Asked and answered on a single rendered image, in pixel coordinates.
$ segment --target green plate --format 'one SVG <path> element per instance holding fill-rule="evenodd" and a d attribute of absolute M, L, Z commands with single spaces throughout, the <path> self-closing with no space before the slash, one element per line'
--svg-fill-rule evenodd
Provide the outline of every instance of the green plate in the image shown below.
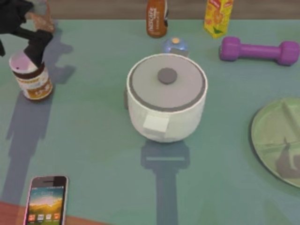
<path fill-rule="evenodd" d="M 252 122 L 251 138 L 262 163 L 300 188 L 300 98 L 284 98 L 261 109 Z"/>

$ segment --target table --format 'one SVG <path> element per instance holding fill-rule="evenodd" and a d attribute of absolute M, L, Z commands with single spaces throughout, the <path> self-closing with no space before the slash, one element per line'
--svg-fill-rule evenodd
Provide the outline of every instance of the table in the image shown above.
<path fill-rule="evenodd" d="M 40 104 L 22 96 L 8 66 L 25 40 L 2 39 L 0 224 L 22 217 L 22 208 L 12 209 L 26 204 L 30 179 L 49 174 L 70 179 L 69 225 L 298 224 L 300 190 L 264 169 L 248 134 L 258 109 L 300 95 L 299 63 L 220 61 L 222 39 L 212 39 L 199 20 L 170 21 L 161 39 L 146 35 L 145 21 L 62 20 L 58 27 L 45 54 L 55 92 Z M 300 21 L 233 20 L 228 35 L 279 45 L 299 41 L 299 27 Z M 134 130 L 123 91 L 130 68 L 173 36 L 187 42 L 209 89 L 198 129 L 163 156 L 160 145 Z M 150 156 L 162 157 L 161 165 Z M 182 162 L 166 162 L 176 157 Z"/>

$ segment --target phone screen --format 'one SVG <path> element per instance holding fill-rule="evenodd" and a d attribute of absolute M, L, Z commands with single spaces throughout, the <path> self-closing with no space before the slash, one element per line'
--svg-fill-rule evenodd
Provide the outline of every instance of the phone screen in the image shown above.
<path fill-rule="evenodd" d="M 56 178 L 43 177 L 33 180 L 27 206 L 26 225 L 62 225 L 66 178 Z"/>

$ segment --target yellow box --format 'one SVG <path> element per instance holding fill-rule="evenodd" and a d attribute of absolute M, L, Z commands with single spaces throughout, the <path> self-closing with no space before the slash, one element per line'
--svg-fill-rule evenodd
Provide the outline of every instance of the yellow box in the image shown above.
<path fill-rule="evenodd" d="M 227 32 L 233 0 L 207 0 L 204 29 L 213 38 L 219 38 Z"/>

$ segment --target dumbbell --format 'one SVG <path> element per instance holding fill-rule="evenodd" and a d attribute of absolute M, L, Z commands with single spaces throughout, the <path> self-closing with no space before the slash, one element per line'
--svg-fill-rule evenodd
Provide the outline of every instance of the dumbbell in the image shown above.
<path fill-rule="evenodd" d="M 238 58 L 276 60 L 278 64 L 291 66 L 298 61 L 300 45 L 294 41 L 284 41 L 280 46 L 241 44 L 237 37 L 225 37 L 220 47 L 220 59 L 235 61 Z"/>

